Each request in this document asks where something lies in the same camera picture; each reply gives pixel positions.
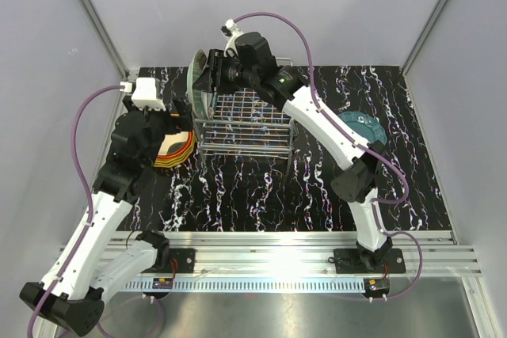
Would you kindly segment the white plate teal rim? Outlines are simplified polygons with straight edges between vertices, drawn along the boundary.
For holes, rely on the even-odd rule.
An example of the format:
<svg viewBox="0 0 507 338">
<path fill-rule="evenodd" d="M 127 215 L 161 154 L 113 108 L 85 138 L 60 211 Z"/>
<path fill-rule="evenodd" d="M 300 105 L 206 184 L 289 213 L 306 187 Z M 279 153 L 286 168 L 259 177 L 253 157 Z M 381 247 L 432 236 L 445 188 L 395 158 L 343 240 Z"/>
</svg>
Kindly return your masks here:
<svg viewBox="0 0 507 338">
<path fill-rule="evenodd" d="M 210 120 L 214 116 L 216 93 L 193 91 L 193 112 L 197 119 Z"/>
</svg>

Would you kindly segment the cream plate with dark patch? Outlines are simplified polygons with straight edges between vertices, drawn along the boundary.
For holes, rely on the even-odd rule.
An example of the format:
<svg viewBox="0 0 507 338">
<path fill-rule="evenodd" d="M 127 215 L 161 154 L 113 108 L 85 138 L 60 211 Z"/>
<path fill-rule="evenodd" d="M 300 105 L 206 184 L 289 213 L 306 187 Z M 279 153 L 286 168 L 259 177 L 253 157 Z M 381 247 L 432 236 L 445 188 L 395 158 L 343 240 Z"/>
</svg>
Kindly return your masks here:
<svg viewBox="0 0 507 338">
<path fill-rule="evenodd" d="M 158 155 L 168 156 L 175 154 L 184 147 L 189 138 L 189 133 L 186 131 L 180 132 L 175 135 L 165 135 L 165 138 L 160 146 Z"/>
</svg>

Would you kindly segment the light green flower plate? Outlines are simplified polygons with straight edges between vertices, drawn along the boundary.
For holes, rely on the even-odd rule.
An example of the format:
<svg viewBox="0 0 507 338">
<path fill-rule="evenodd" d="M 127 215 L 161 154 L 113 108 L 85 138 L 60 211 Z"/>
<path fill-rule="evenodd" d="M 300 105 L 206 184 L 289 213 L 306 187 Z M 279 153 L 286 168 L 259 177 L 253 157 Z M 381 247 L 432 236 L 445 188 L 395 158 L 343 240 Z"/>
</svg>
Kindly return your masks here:
<svg viewBox="0 0 507 338">
<path fill-rule="evenodd" d="M 195 87 L 197 80 L 204 73 L 207 66 L 207 56 L 202 49 L 196 51 L 187 72 L 186 95 L 197 119 L 208 118 L 208 94 Z"/>
</svg>

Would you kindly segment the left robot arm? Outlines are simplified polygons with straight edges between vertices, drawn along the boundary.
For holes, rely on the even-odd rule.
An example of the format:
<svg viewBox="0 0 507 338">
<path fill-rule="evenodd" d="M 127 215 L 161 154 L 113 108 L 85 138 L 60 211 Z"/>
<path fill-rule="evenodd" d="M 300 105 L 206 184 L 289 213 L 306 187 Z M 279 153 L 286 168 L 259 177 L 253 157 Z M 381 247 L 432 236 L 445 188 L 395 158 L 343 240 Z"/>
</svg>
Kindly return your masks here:
<svg viewBox="0 0 507 338">
<path fill-rule="evenodd" d="M 175 100 L 169 111 L 137 108 L 130 97 L 124 104 L 127 112 L 115 122 L 81 222 L 49 272 L 20 292 L 35 316 L 80 337 L 93 330 L 106 303 L 140 272 L 175 267 L 169 240 L 151 230 L 141 232 L 103 268 L 97 266 L 116 228 L 154 178 L 165 137 L 193 129 L 191 107 L 182 100 Z"/>
</svg>

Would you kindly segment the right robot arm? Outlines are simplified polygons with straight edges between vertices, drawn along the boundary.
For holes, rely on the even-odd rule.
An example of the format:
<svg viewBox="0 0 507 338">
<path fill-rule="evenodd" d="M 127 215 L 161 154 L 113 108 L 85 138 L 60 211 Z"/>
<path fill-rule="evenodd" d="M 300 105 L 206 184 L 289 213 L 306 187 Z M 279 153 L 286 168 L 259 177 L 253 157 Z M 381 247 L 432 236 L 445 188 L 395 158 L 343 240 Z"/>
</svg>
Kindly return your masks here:
<svg viewBox="0 0 507 338">
<path fill-rule="evenodd" d="M 388 263 L 393 247 L 379 214 L 377 179 L 384 165 L 385 145 L 368 141 L 320 99 L 293 66 L 280 65 L 259 32 L 230 34 L 225 49 L 198 50 L 187 77 L 193 109 L 209 109 L 214 93 L 252 89 L 267 104 L 301 124 L 330 153 L 340 168 L 331 182 L 345 201 L 356 225 L 356 247 L 347 264 L 377 272 Z"/>
</svg>

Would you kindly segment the dark teal plate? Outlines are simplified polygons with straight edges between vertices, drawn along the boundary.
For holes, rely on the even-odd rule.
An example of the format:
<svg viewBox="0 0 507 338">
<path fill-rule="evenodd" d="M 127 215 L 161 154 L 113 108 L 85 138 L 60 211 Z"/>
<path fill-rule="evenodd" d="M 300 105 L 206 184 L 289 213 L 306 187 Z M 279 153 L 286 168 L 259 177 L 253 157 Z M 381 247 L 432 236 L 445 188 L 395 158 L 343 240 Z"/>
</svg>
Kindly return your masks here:
<svg viewBox="0 0 507 338">
<path fill-rule="evenodd" d="M 380 141 L 387 144 L 387 135 L 378 120 L 362 112 L 343 112 L 339 118 L 353 131 L 358 133 L 369 143 Z"/>
</svg>

